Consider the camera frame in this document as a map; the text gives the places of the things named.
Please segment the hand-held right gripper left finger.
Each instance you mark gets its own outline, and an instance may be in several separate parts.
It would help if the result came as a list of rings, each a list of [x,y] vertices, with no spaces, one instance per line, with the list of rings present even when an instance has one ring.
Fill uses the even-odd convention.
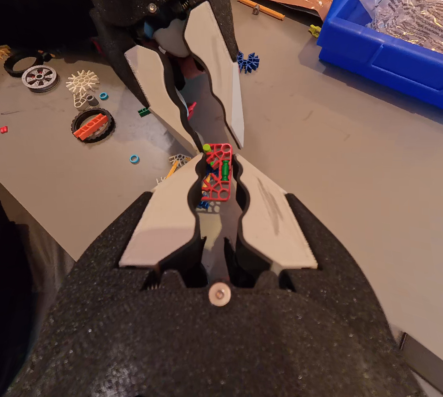
[[[200,153],[152,190],[119,268],[148,269],[157,279],[175,270],[187,287],[207,286],[202,265],[206,239],[201,238],[196,212],[206,168],[206,159]]]

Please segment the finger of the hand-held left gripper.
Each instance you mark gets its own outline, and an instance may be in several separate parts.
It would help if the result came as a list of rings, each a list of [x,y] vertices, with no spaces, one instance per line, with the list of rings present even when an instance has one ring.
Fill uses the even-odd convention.
[[[239,67],[230,56],[209,1],[190,10],[183,34],[189,52],[207,72],[210,90],[224,112],[224,122],[239,149],[245,125]]]
[[[201,153],[201,141],[190,126],[185,103],[176,90],[169,58],[155,48],[140,45],[126,51],[125,57],[149,110],[191,155]]]

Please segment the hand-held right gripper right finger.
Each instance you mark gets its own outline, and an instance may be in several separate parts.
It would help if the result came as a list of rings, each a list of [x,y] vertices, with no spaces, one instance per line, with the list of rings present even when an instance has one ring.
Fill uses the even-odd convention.
[[[225,239],[230,283],[252,288],[264,272],[317,269],[318,262],[289,203],[288,193],[245,158],[233,157],[235,199],[241,209],[235,246]]]

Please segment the colourful rod connector toy model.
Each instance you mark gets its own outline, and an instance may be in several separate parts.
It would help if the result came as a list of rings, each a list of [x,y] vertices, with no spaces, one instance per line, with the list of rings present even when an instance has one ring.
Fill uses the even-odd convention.
[[[157,185],[159,185],[161,182],[163,182],[165,179],[172,176],[174,173],[178,171],[181,167],[185,166],[188,162],[192,160],[192,157],[187,156],[185,154],[179,153],[175,154],[173,156],[169,157],[169,163],[171,164],[171,168],[168,172],[168,174],[164,177],[160,177],[159,179],[156,179]],[[207,169],[207,175],[204,178],[203,185],[209,184],[213,180],[213,176],[211,175],[211,166],[209,166],[209,169]],[[209,193],[202,191],[202,200],[197,205],[196,210],[198,211],[206,211],[208,213],[218,213],[220,211],[222,202],[221,201],[210,201],[209,200]]]

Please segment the red connectors with green clip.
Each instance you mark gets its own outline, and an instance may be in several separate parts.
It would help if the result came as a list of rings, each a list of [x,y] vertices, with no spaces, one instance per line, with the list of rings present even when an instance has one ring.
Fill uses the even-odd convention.
[[[228,143],[204,144],[207,174],[202,182],[202,202],[226,202],[231,193],[232,146]]]

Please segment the person's left hand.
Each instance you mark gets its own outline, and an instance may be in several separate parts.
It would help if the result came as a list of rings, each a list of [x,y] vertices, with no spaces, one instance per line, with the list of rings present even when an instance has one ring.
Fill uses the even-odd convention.
[[[184,78],[187,80],[194,79],[197,76],[206,73],[204,67],[191,55],[188,55],[187,57],[177,57],[177,62],[179,63]]]

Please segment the blue snowflake connector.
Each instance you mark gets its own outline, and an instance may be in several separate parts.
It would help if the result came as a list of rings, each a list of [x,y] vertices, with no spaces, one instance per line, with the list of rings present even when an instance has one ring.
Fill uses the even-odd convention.
[[[247,57],[239,51],[237,54],[237,64],[239,67],[239,72],[244,71],[245,74],[252,73],[252,71],[256,71],[259,67],[259,56],[255,53],[250,53]]]

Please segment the black toy tyre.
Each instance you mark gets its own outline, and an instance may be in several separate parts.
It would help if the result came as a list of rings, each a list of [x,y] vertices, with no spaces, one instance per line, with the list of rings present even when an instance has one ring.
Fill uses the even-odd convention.
[[[88,122],[89,119],[94,118],[99,113],[108,116],[108,122],[103,125],[99,130],[97,130],[95,133],[93,133],[90,137],[88,137],[86,140],[82,141],[80,139],[77,139],[81,141],[82,143],[86,144],[94,144],[98,143],[104,139],[106,139],[110,134],[113,133],[115,128],[115,120],[110,112],[103,108],[91,108],[88,110],[85,110],[83,112],[80,112],[72,121],[71,123],[71,132],[74,133],[75,130],[81,128],[84,124]]]
[[[21,70],[14,70],[14,66],[19,61],[30,57],[35,59],[33,65],[30,65],[27,68]],[[6,59],[6,61],[4,62],[3,67],[11,77],[21,78],[25,73],[25,71],[28,70],[29,68],[33,66],[40,66],[43,64],[44,64],[43,56],[38,51],[26,50],[26,51],[16,52],[12,56],[8,57],[8,59]]]

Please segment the orange toy rod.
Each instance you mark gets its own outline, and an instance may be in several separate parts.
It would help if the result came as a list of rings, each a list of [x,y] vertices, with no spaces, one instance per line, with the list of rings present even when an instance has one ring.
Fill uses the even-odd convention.
[[[241,4],[247,6],[247,7],[250,7],[250,8],[253,8],[254,5],[258,4],[256,2],[251,1],[251,0],[237,0],[237,1],[240,2]],[[279,12],[277,12],[277,11],[275,11],[273,9],[270,9],[270,8],[268,8],[266,6],[263,6],[262,4],[259,4],[259,5],[260,5],[260,8],[261,8],[260,13],[264,13],[264,14],[266,14],[268,16],[271,16],[273,18],[276,18],[276,19],[278,19],[280,21],[283,21],[285,19],[285,15],[284,14],[279,13]]]

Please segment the white snowflake connector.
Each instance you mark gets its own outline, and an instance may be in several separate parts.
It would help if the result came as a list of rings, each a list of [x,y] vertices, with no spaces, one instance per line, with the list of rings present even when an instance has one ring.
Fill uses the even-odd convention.
[[[95,91],[100,84],[100,80],[96,73],[91,70],[77,71],[76,74],[72,74],[66,81],[66,88],[77,95],[79,93],[85,93],[89,90]]]

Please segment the orange connector piece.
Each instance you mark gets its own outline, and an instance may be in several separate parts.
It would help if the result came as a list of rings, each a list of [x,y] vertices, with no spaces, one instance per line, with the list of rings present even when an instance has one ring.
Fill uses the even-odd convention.
[[[84,141],[107,122],[108,116],[99,113],[94,118],[89,119],[88,122],[84,124],[81,128],[75,130],[73,134],[77,139]]]

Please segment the grey toy wheel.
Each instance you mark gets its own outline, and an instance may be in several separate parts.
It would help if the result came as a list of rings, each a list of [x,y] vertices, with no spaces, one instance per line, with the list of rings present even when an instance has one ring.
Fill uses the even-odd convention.
[[[54,89],[59,79],[56,70],[47,65],[30,67],[21,77],[23,85],[33,93],[44,93]]]

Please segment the person's leg in jeans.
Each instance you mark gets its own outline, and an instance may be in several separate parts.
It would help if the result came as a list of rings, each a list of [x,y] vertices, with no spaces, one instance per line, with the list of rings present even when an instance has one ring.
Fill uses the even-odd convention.
[[[48,307],[75,261],[36,221],[18,227],[37,292]]]

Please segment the blue plastic bin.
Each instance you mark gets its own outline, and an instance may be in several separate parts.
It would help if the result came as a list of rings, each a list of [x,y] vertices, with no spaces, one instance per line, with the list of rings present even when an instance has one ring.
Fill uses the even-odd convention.
[[[442,108],[442,54],[377,32],[366,26],[370,19],[359,0],[333,0],[319,59]]]

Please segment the person's torso black sweater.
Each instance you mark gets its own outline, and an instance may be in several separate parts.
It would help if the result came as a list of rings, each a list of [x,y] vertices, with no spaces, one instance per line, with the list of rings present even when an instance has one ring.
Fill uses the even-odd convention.
[[[0,387],[8,389],[32,351],[45,314],[45,233],[30,213],[1,191]]]

